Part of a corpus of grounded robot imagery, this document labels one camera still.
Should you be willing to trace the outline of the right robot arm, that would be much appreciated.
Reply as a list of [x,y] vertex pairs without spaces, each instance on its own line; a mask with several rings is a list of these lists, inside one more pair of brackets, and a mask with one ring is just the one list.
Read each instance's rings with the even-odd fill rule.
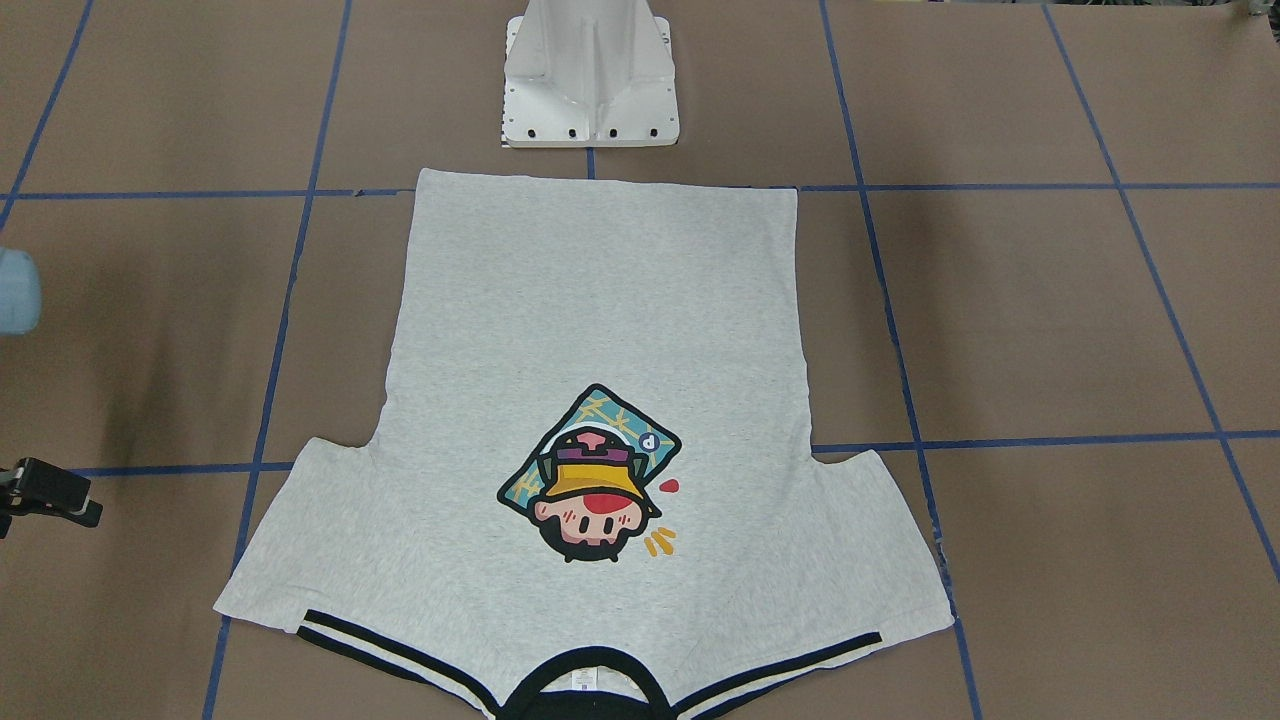
[[26,251],[1,247],[1,336],[28,334],[42,314],[38,268]]

